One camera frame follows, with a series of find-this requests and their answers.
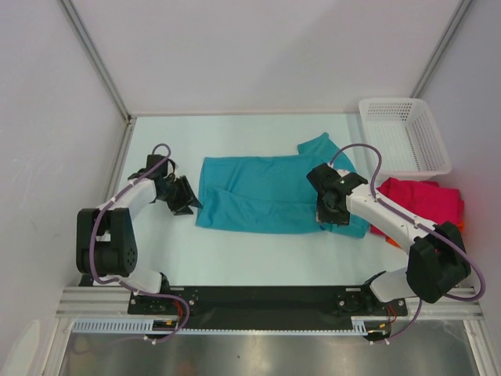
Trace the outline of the teal t shirt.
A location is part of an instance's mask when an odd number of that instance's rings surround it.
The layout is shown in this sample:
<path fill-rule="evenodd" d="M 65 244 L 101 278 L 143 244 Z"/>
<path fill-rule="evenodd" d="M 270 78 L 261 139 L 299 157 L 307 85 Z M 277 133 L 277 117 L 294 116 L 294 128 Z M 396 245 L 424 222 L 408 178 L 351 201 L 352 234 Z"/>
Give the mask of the teal t shirt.
<path fill-rule="evenodd" d="M 196 225 L 246 233 L 306 234 L 329 231 L 363 238 L 369 223 L 352 215 L 337 226 L 316 220 L 317 193 L 307 174 L 322 163 L 353 172 L 355 166 L 328 133 L 276 157 L 207 157 L 200 172 L 202 207 Z"/>

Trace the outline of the white plastic perforated basket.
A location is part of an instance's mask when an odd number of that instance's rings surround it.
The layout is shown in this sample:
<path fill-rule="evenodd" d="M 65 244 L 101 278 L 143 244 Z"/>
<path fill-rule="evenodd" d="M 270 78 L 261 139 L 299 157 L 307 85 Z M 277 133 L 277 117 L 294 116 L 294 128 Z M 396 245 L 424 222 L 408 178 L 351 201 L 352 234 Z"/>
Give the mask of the white plastic perforated basket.
<path fill-rule="evenodd" d="M 421 99 L 363 99 L 359 129 L 362 141 L 380 151 L 379 182 L 389 178 L 424 181 L 452 171 L 434 116 Z"/>

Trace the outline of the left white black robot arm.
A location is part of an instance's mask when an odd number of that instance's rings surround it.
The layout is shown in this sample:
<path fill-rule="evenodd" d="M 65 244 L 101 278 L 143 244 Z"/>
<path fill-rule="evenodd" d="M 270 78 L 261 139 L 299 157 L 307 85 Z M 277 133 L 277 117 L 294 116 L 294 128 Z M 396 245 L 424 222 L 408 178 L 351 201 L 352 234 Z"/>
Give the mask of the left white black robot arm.
<path fill-rule="evenodd" d="M 188 179 L 175 174 L 175 162 L 149 154 L 146 167 L 128 178 L 114 197 L 97 208 L 77 214 L 76 266 L 99 284 L 126 284 L 132 292 L 146 295 L 156 313 L 168 311 L 173 294 L 167 277 L 139 263 L 133 221 L 149 204 L 163 201 L 173 215 L 191 215 L 202 208 Z"/>

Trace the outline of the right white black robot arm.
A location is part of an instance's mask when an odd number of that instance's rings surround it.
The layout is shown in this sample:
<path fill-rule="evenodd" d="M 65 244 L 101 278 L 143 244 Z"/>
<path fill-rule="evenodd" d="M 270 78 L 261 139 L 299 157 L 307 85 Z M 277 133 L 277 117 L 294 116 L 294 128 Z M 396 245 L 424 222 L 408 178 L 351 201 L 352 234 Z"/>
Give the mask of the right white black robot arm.
<path fill-rule="evenodd" d="M 367 281 L 361 304 L 379 314 L 397 298 L 420 298 L 435 303 L 471 274 L 459 229 L 451 222 L 438 225 L 385 200 L 355 172 L 323 163 L 306 176 L 317 193 L 316 219 L 322 224 L 347 226 L 357 216 L 389 236 L 408 255 L 407 266 L 382 272 Z"/>

